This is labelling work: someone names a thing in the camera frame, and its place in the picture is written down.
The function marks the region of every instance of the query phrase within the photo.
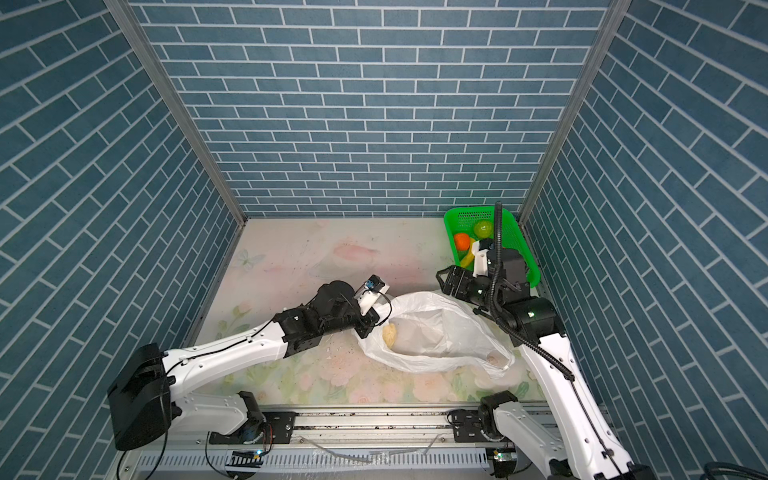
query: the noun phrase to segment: green fruit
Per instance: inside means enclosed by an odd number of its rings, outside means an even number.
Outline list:
[[[493,222],[490,220],[480,220],[478,223],[475,223],[474,231],[479,239],[489,238],[493,235]]]

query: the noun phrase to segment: floral pattern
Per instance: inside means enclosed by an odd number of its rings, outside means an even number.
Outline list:
[[[336,278],[354,285],[370,273],[377,273],[391,279],[394,295],[435,289],[435,271],[450,264],[451,255],[442,220],[379,220],[376,225],[380,230],[376,232],[348,227],[353,223],[348,220],[250,221],[198,343],[259,326],[271,316],[268,312],[306,301],[308,297],[304,297],[323,281]],[[287,240],[265,240],[256,225],[265,230],[268,222],[277,224]],[[294,233],[291,229],[298,228],[300,222],[310,227]],[[301,243],[300,247],[286,244],[294,238]],[[426,247],[435,242],[445,243],[445,249]],[[409,243],[415,245],[418,255],[403,255],[402,245]],[[286,257],[285,251],[296,254]],[[288,295],[276,293],[284,291]],[[491,379],[484,370],[471,367],[451,372],[401,372],[365,356],[350,330],[326,336],[317,347],[287,359],[251,366],[223,377],[200,391],[220,395],[251,391],[262,405],[477,402],[483,396],[507,389],[523,400],[543,400],[541,387],[520,353],[496,325],[489,325],[518,358],[501,379]]]

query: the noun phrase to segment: blue brick wall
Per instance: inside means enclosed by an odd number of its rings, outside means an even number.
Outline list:
[[[593,391],[675,479],[768,469],[766,25],[634,0],[528,225]]]
[[[609,0],[134,6],[246,213],[516,210]]]
[[[103,478],[108,383],[236,227],[101,0],[0,0],[0,145],[0,478]]]

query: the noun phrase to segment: orange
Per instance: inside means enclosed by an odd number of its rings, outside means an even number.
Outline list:
[[[457,233],[454,235],[453,243],[456,245],[456,250],[459,252],[465,252],[472,246],[472,241],[466,233]]]

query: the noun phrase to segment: green plastic basket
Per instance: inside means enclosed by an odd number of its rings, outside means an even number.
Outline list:
[[[459,207],[452,208],[445,212],[443,220],[445,221],[445,229],[448,231],[448,239],[451,242],[451,251],[453,252],[453,260],[456,265],[459,265],[461,261],[458,258],[458,251],[456,251],[456,245],[453,243],[453,236],[457,233],[467,233],[471,237],[475,236],[472,229],[479,220],[493,221],[493,205],[486,207]],[[509,210],[503,209],[502,211],[502,245],[504,248],[514,248],[523,256],[525,264],[528,265],[528,282],[531,287],[537,286],[538,281],[541,279],[541,273],[538,271],[536,260],[531,255],[531,250],[528,249],[528,244],[523,238],[523,233],[520,231],[515,216],[509,213]]]

